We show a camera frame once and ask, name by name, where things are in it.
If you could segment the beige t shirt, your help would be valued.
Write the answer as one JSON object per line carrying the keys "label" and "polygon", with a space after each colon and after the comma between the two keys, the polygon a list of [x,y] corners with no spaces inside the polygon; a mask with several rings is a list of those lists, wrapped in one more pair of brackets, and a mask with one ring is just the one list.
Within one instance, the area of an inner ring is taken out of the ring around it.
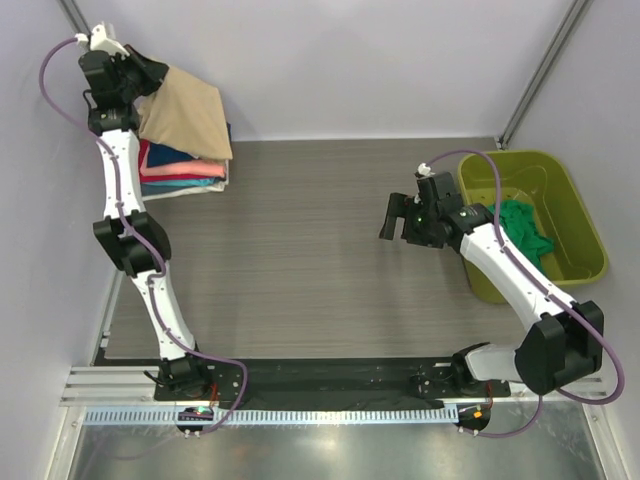
{"label": "beige t shirt", "polygon": [[139,107],[138,136],[206,160],[233,158],[218,88],[171,66]]}

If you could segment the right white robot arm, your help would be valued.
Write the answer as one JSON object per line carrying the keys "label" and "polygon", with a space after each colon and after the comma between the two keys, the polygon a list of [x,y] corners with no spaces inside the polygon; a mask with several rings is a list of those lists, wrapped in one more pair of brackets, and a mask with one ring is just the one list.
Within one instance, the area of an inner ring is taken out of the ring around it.
{"label": "right white robot arm", "polygon": [[524,384],[546,395],[598,372],[604,314],[592,301],[576,302],[508,240],[486,206],[466,205],[449,173],[417,176],[414,195],[390,194],[379,236],[401,237],[412,245],[451,248],[496,287],[524,327],[516,346],[480,343],[452,357],[451,384],[471,396],[487,381]]}

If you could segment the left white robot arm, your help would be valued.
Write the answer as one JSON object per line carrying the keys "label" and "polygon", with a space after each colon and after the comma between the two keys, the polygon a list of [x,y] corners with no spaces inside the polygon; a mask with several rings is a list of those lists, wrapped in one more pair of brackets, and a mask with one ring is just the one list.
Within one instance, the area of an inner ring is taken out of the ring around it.
{"label": "left white robot arm", "polygon": [[168,235],[146,211],[139,180],[135,102],[159,89],[168,67],[129,47],[114,53],[91,50],[78,64],[89,85],[83,93],[89,106],[87,124],[105,174],[105,209],[93,225],[94,236],[146,306],[160,357],[151,380],[164,394],[202,399],[213,386],[212,376],[198,355],[171,284]]}

